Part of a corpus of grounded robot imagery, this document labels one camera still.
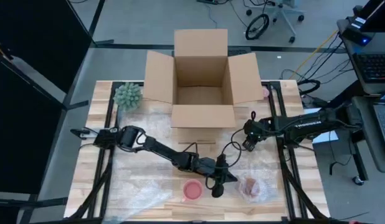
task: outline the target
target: wooden table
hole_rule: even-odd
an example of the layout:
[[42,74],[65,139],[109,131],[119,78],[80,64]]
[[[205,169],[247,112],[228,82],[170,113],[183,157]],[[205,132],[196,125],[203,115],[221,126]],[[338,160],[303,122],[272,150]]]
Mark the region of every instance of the wooden table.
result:
[[[112,81],[99,81],[96,83],[86,127],[104,127],[112,84]],[[302,114],[303,108],[296,81],[282,80],[280,84],[287,116]],[[190,143],[191,138],[201,139],[201,142],[199,142],[200,157],[216,159],[223,146],[229,142],[230,135],[241,128],[250,118],[252,110],[256,111],[257,119],[271,116],[268,100],[238,104],[235,107],[237,127],[235,129],[223,129],[220,134],[215,133],[217,137],[214,141],[211,141],[213,132],[201,130],[199,133],[186,133],[185,130],[180,131],[169,128],[171,105],[166,103],[144,100],[136,111],[131,114],[120,113],[118,117],[121,118],[119,119],[121,127],[125,125],[141,126],[146,130],[147,135],[153,136],[159,142],[177,151],[182,151]],[[115,125],[115,119],[116,106],[112,110],[111,127]],[[243,133],[239,133],[235,135],[234,140],[242,142],[244,138]],[[92,139],[86,140],[82,144],[92,141]],[[303,141],[302,145],[312,147],[309,141]],[[238,153],[237,150],[231,147],[226,150],[229,164],[235,161]],[[295,149],[295,155],[304,191],[320,211],[329,216],[314,152],[298,148]],[[98,149],[94,146],[86,146],[80,150],[65,217],[76,211],[92,189],[97,157]],[[247,203],[236,192],[235,183],[225,184],[226,189],[221,198],[212,198],[211,191],[205,189],[204,195],[199,200],[182,202],[182,188],[185,181],[198,179],[204,184],[204,179],[197,174],[180,172],[173,168],[169,161],[149,152],[134,154],[116,149],[113,164],[114,170],[106,212],[109,219],[124,221],[125,219],[122,217],[125,217],[128,213],[136,213],[136,211],[138,212],[128,218],[129,220],[279,221],[280,217],[288,216],[275,138],[268,138],[266,141],[258,143],[253,152],[243,152],[240,161],[230,168],[234,175],[253,172],[259,176],[264,175],[267,179],[271,179],[269,175],[273,176],[276,180],[275,189],[278,194],[276,197],[271,198],[271,201],[263,203]],[[141,207],[141,205],[132,205],[128,202],[138,195],[138,188],[141,184],[144,185],[152,181],[159,184],[162,189],[170,190],[171,195],[164,202],[152,205],[153,207],[141,211],[136,210],[136,207]],[[292,187],[291,189],[295,213],[299,217],[297,195]],[[97,198],[96,216],[100,207],[101,194],[102,191]]]

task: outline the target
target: gray floor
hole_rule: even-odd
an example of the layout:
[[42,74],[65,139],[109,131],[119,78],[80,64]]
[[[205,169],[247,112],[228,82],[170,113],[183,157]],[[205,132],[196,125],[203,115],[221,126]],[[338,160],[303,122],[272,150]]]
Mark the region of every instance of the gray floor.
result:
[[[296,15],[290,16],[298,32],[297,40],[292,46],[319,46],[337,29],[337,19],[351,15],[352,7],[365,2],[365,0],[301,0],[299,9],[306,11],[305,21],[298,24],[295,22]],[[82,22],[88,28],[97,4],[98,0],[73,4]],[[245,15],[242,1],[234,0],[233,5],[245,23],[248,23],[251,19]],[[270,27],[260,40],[248,41],[243,35],[244,26],[229,4],[210,7],[212,18],[218,22],[218,28],[229,30],[229,45],[290,46],[288,43],[290,33],[281,19]],[[254,10],[254,15],[259,13],[257,9]],[[203,4],[194,0],[106,0],[93,38],[94,40],[115,39],[115,43],[119,44],[173,44],[175,29],[207,28],[214,28],[214,23],[208,18],[208,10]],[[168,50],[159,50],[159,52],[170,54]],[[260,76],[262,79],[279,79],[283,69],[296,69],[309,55],[310,53],[256,52]],[[145,57],[146,50],[90,49],[83,63],[72,101],[91,99],[96,80],[143,80]],[[345,54],[333,55],[315,77],[330,71],[346,59]],[[312,61],[309,61],[300,71],[306,71]],[[29,71],[22,62],[17,64]],[[28,73],[36,79],[41,79],[34,72]],[[321,81],[327,81],[336,74],[337,72],[333,72]],[[290,75],[291,73],[285,73],[284,78]],[[322,85],[311,95],[331,100],[355,80],[355,74],[347,72],[329,84]],[[54,94],[58,94],[56,88],[46,86]],[[78,154],[77,148],[80,145],[80,141],[70,134],[69,129],[83,127],[87,113],[87,107],[68,113],[40,199],[68,196]],[[349,156],[346,140],[333,142],[333,148],[337,152],[339,161],[347,160]],[[328,166],[332,161],[329,144],[318,144],[315,150],[332,217],[346,218],[370,212],[356,219],[362,222],[385,223],[385,174],[376,170],[365,142],[360,144],[360,150],[370,181],[362,187],[351,182],[351,178],[356,175],[353,161],[346,167],[335,167],[334,175],[329,176]],[[13,195],[5,194],[0,197],[14,198]],[[63,214],[64,207],[37,209],[33,213],[32,221],[59,220]]]

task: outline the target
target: table leg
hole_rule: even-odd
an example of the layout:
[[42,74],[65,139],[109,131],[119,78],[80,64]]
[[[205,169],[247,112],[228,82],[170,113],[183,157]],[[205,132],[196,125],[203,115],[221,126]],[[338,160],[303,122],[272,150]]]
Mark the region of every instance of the table leg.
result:
[[352,133],[351,138],[354,146],[353,159],[359,174],[358,176],[353,177],[352,180],[356,185],[363,185],[364,181],[368,180],[368,176],[367,176],[366,168],[364,166],[363,158],[361,158],[360,150],[357,145],[359,141],[364,140],[363,130],[361,129],[359,131]]

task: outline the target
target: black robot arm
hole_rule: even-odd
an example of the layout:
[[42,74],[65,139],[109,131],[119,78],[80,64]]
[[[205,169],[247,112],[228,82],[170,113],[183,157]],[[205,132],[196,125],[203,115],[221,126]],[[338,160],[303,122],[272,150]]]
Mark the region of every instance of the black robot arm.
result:
[[283,136],[284,144],[297,146],[303,139],[314,139],[321,133],[338,128],[357,128],[338,119],[334,109],[324,109],[316,113],[294,117],[276,116],[255,121],[255,112],[244,124],[247,135],[242,143],[248,151],[254,150],[255,145],[272,136]]
[[[139,142],[139,138],[144,135],[145,142]],[[214,159],[204,157],[199,158],[196,152],[178,152],[168,146],[158,142],[155,138],[147,136],[145,130],[136,126],[126,126],[121,130],[103,129],[100,130],[94,144],[105,147],[108,144],[116,144],[126,152],[148,151],[153,152],[169,161],[172,165],[184,172],[194,172],[215,181],[211,188],[213,197],[220,197],[223,194],[223,184],[236,182],[237,178],[228,171],[226,155],[221,154]]]

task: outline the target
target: open cardboard box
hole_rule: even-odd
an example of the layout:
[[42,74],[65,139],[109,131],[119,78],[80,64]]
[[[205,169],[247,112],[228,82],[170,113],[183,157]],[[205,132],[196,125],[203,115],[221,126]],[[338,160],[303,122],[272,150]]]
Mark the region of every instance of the open cardboard box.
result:
[[144,97],[173,105],[172,128],[234,128],[234,105],[263,99],[254,53],[227,57],[227,30],[177,30],[174,58],[148,51]]

